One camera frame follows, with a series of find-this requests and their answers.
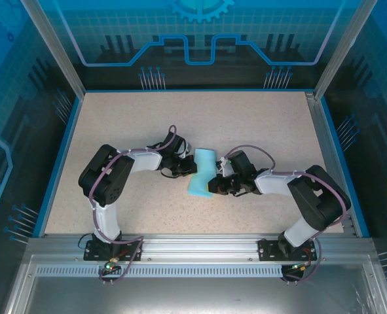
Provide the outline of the light blue paper sheet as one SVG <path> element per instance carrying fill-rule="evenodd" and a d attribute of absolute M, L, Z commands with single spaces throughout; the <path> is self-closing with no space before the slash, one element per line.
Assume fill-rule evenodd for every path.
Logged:
<path fill-rule="evenodd" d="M 191 176 L 188 194 L 211 198 L 213 194 L 208 191 L 208 182 L 216 177 L 216 152 L 204 148 L 196 148 L 194 162 L 197 166 L 197 173 Z"/>

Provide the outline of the blue table edge strip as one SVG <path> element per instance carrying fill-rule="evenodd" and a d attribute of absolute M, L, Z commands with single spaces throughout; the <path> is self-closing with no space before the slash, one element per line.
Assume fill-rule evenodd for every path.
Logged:
<path fill-rule="evenodd" d="M 77 98 L 73 104 L 73 108 L 71 110 L 71 114 L 65 127 L 64 135 L 62 137 L 62 141 L 56 156 L 54 167 L 52 168 L 50 180 L 48 182 L 41 208 L 39 210 L 39 215 L 33 229 L 32 237 L 43 237 L 45 234 L 46 224 L 48 222 L 52 204 L 58 189 L 60 177 L 64 168 L 65 160 L 69 151 L 82 104 L 83 100 L 79 98 Z"/>
<path fill-rule="evenodd" d="M 363 211 L 361 210 L 359 199 L 357 197 L 354 184 L 350 176 L 350 172 L 344 157 L 343 149 L 339 141 L 339 136 L 337 134 L 336 127 L 333 123 L 330 110 L 328 108 L 327 102 L 324 97 L 322 97 L 320 106 L 322 108 L 322 113 L 325 116 L 325 120 L 329 128 L 329 133 L 332 137 L 332 141 L 333 141 L 332 145 L 334 146 L 335 155 L 337 156 L 337 160 L 339 164 L 338 165 L 339 177 L 342 185 L 344 186 L 343 190 L 347 192 L 352 204 L 351 208 L 348 210 L 348 215 L 352 219 L 356 236 L 368 238 L 370 237 L 370 233 L 368 231 L 368 228 L 363 216 Z"/>

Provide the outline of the steel front tray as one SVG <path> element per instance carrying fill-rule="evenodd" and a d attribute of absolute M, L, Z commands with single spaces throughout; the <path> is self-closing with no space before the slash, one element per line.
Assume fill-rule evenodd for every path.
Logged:
<path fill-rule="evenodd" d="M 36 277 L 20 268 L 1 314 L 387 314 L 378 265 L 326 264 L 295 278 Z"/>

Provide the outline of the aluminium mounting rail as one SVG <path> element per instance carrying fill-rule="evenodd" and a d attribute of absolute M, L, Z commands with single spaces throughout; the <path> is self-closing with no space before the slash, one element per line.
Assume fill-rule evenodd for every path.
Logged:
<path fill-rule="evenodd" d="M 219 235 L 146 235 L 141 261 L 164 262 L 255 262 L 257 242 L 277 240 L 275 234 Z M 77 235 L 48 235 L 30 239 L 25 257 L 39 260 L 79 262 L 83 250 L 77 247 Z M 372 239 L 347 234 L 325 234 L 319 237 L 322 256 L 327 262 L 355 262 L 375 253 Z"/>

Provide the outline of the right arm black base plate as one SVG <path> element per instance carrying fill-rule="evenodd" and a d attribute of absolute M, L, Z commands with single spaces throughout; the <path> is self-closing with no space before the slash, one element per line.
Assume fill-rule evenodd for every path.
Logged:
<path fill-rule="evenodd" d="M 312 240 L 304 242 L 299 247 L 281 243 L 277 239 L 262 239 L 257 242 L 259 260 L 261 262 L 304 262 L 317 261 L 318 256 Z"/>

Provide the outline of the aluminium side rail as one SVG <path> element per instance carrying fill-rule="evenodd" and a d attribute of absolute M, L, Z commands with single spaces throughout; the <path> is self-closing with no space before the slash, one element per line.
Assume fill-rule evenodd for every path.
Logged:
<path fill-rule="evenodd" d="M 308 103 L 308 108 L 310 115 L 314 124 L 314 129 L 320 144 L 320 150 L 322 152 L 326 172 L 335 180 L 335 182 L 343 189 L 338 171 L 338 160 L 335 155 L 334 146 L 332 137 L 329 133 L 329 128 L 325 120 L 325 116 L 322 113 L 321 102 L 316 102 L 314 100 L 313 92 L 305 92 L 306 101 Z M 354 226 L 351 217 L 348 215 L 341 222 L 342 229 L 346 236 L 357 237 L 354 231 Z"/>

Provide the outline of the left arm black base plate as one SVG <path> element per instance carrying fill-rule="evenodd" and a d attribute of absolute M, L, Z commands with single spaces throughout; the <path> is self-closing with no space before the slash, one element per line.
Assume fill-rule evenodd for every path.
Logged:
<path fill-rule="evenodd" d="M 83 260 L 106 262 L 112 258 L 118 258 L 119 261 L 128 262 L 134 256 L 134 261 L 140 261 L 142 245 L 138 247 L 139 244 L 139 241 L 116 245 L 90 240 L 86 242 Z"/>

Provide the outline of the aluminium frame post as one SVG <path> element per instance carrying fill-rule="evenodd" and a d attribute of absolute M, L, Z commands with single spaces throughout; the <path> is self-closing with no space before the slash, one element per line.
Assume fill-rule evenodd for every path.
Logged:
<path fill-rule="evenodd" d="M 20 2 L 29 14 L 75 95 L 83 100 L 86 90 L 38 0 L 20 0 Z"/>
<path fill-rule="evenodd" d="M 339 41 L 331 59 L 327 63 L 315 89 L 314 100 L 321 102 L 324 93 L 333 81 L 345 57 L 356 41 L 360 31 L 372 13 L 378 0 L 361 0 L 350 20 L 341 40 Z"/>

